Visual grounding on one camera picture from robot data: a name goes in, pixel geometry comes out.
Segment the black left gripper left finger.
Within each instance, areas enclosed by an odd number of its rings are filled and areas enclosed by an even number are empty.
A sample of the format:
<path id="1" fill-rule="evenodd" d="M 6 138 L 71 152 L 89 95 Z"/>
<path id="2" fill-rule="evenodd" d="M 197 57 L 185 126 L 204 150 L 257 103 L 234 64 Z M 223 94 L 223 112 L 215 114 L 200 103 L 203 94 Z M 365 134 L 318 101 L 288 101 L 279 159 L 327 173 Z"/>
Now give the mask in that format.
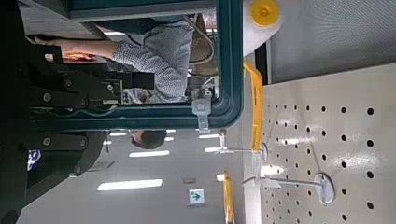
<path id="1" fill-rule="evenodd" d="M 39 150 L 41 158 L 28 172 L 28 187 L 40 185 L 51 175 L 82 175 L 98 159 L 105 140 L 106 132 L 34 134 L 28 148 Z"/>

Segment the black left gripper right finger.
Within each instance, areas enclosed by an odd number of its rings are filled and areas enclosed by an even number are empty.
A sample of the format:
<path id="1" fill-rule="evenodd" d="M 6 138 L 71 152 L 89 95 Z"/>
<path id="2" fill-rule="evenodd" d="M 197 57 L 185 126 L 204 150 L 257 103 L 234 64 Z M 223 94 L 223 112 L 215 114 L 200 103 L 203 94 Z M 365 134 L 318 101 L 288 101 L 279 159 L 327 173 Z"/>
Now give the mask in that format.
<path id="1" fill-rule="evenodd" d="M 154 89 L 154 74 L 106 71 L 105 63 L 64 63 L 61 49 L 35 45 L 39 63 L 30 71 L 30 107 L 110 109 L 126 105 L 124 90 Z"/>

